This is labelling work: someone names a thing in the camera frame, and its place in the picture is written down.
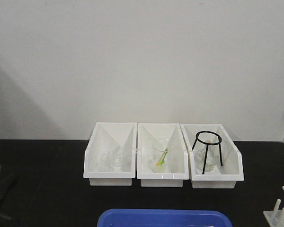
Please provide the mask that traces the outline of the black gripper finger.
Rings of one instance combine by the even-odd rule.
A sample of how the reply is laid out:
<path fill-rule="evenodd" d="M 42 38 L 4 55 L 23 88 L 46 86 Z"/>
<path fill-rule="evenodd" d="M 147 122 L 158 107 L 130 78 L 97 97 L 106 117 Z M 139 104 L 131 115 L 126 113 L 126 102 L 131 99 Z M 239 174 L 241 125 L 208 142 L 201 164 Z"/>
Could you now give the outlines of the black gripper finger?
<path fill-rule="evenodd" d="M 18 182 L 18 176 L 15 174 L 9 174 L 5 178 L 0 180 L 0 206 L 11 190 L 11 188 Z M 17 227 L 18 223 L 15 218 L 5 213 L 0 212 L 0 227 Z"/>

